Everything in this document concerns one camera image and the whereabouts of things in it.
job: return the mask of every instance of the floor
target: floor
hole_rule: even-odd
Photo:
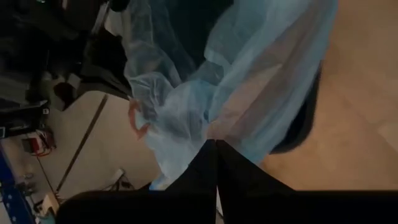
[[[398,1],[340,1],[315,124],[264,170],[294,189],[398,189]]]
[[[267,156],[267,173],[297,190],[398,189],[397,12],[396,0],[340,1],[312,133],[294,151]],[[64,112],[52,110],[58,148],[41,161],[53,187],[103,95],[90,92]],[[61,197],[100,188],[118,168],[136,188],[159,174],[129,127],[128,104],[110,96]]]

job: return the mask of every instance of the plastic bag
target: plastic bag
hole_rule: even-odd
[[[146,143],[164,175],[153,188],[177,179],[207,139],[224,139],[252,162],[263,160],[312,85],[337,1],[235,1],[211,31],[206,61],[183,79],[173,60],[148,44],[153,24],[143,17],[154,12],[144,2],[154,2],[135,2],[141,8],[131,5],[140,14],[132,16],[125,75],[142,102],[140,119],[151,123]]]

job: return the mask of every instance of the blue plastic bag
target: blue plastic bag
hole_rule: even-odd
[[[149,15],[143,2],[131,9]],[[207,139],[224,139],[262,161],[303,104],[336,8],[335,0],[236,0],[211,31],[206,61],[184,79],[150,38],[151,24],[134,16],[142,35],[132,26],[125,76],[142,102],[137,119],[151,123],[146,143],[163,173],[152,188],[177,179]]]

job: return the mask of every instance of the translucent plastic sheet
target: translucent plastic sheet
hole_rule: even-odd
[[[171,26],[162,33],[178,57],[155,41],[154,13],[167,11],[151,9],[161,4],[131,4],[125,69],[142,103],[137,119],[151,123],[146,143],[164,175],[154,188],[178,178],[207,139],[224,139],[249,160],[263,160],[284,138],[313,83],[337,2],[236,0],[211,31],[206,61],[192,73],[193,63],[171,59],[191,62]]]

